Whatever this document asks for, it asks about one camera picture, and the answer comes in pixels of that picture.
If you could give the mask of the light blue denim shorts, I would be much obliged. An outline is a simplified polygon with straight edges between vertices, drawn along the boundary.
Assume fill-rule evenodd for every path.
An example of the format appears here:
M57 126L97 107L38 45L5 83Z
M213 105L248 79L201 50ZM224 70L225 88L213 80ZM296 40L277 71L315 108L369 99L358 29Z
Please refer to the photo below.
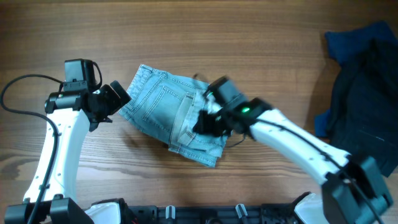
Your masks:
M142 64L127 89L131 100L119 114L139 131L166 143L170 151L214 167L228 137L193 130L200 111L220 109L205 99L207 88L205 82Z

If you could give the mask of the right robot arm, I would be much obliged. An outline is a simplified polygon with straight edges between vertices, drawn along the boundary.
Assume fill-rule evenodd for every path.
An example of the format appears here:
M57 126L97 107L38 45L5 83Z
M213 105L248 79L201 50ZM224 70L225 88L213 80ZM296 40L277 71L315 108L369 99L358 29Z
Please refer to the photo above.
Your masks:
M268 102L247 99L227 76L205 86L209 107L200 111L194 132L249 136L281 153L320 186L320 195L305 193L293 206L298 222L382 223L393 200L372 157L316 138Z

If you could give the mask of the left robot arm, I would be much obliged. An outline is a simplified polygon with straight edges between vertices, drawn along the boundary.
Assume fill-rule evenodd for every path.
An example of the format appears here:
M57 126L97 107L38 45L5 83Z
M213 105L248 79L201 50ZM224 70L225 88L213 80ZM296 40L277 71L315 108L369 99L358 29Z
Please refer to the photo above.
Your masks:
M45 102L47 130L39 164L21 204L7 207L5 223L129 223L134 215L122 199L104 200L84 210L76 203L76 175L83 141L100 123L109 123L130 101L117 82L102 84L98 64L65 61L65 79Z

